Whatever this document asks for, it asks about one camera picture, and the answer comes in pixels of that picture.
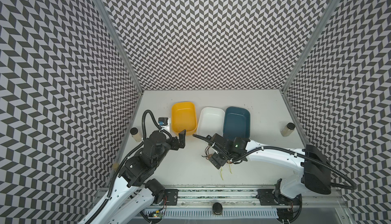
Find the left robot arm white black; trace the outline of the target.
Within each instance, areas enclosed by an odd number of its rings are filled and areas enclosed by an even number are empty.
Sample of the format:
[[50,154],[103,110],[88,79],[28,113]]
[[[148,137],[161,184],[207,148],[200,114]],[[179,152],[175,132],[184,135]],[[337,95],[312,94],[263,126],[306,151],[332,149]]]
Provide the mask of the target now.
[[173,137],[152,111],[142,115],[143,140],[121,161],[107,193],[80,221],[82,224],[127,224],[145,208],[163,201],[165,187],[150,177],[171,150],[185,147],[186,130]]

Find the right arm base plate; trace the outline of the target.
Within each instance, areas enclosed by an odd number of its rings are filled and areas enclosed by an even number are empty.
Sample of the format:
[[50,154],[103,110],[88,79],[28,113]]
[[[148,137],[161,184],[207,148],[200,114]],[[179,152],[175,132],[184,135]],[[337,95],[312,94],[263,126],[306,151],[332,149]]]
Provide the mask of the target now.
[[280,193],[277,193],[275,189],[258,189],[256,198],[260,201],[261,206],[296,206],[301,203],[299,196],[296,196],[294,199],[290,199]]

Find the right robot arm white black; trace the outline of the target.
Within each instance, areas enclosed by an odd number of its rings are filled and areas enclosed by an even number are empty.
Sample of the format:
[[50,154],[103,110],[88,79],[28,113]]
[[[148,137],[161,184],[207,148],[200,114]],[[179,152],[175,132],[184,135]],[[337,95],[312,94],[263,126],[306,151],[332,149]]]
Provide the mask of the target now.
[[328,195],[333,187],[357,189],[357,184],[350,177],[332,167],[329,160],[312,145],[306,145],[304,149],[289,149],[243,138],[231,141],[218,134],[212,137],[195,134],[193,137],[205,141],[215,151],[209,161],[217,169],[226,164],[239,165],[255,161],[292,170],[293,174],[280,178],[271,191],[275,202],[279,204],[296,199],[306,192]]

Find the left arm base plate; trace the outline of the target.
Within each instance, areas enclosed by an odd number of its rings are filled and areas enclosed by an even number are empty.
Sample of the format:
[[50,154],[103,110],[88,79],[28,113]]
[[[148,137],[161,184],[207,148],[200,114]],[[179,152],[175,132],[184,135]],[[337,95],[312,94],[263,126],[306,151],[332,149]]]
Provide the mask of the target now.
[[179,189],[165,189],[154,198],[154,205],[176,206],[178,203]]

